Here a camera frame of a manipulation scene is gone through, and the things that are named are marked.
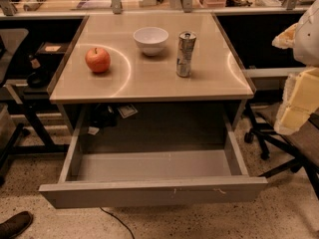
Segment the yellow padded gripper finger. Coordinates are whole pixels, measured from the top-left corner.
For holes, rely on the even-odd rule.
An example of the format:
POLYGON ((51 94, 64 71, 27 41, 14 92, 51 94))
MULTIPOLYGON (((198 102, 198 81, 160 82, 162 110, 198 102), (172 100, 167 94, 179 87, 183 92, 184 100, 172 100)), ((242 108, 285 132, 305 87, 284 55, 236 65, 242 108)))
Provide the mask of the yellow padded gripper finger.
POLYGON ((300 129, 319 109, 319 69, 308 67, 299 74, 290 74, 285 82, 282 104, 274 129, 290 135, 300 129))

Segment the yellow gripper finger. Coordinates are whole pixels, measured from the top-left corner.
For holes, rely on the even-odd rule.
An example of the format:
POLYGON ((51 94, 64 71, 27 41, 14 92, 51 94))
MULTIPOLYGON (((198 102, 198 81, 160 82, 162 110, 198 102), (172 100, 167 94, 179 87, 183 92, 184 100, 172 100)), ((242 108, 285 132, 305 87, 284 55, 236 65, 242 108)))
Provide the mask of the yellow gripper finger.
POLYGON ((295 31, 297 24, 293 24, 276 36, 272 45, 279 49, 292 49, 295 45, 295 31))

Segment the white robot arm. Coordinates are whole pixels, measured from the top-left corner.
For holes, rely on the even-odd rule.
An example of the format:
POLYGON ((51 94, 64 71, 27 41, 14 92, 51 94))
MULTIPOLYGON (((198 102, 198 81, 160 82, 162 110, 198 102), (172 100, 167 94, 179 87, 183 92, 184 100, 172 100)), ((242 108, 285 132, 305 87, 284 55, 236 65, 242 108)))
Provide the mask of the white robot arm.
POLYGON ((272 45, 291 48, 296 61, 306 70, 290 74, 285 82, 282 104, 274 129, 284 135, 298 131, 319 108, 319 19, 316 13, 305 13, 298 23, 276 36, 272 45))

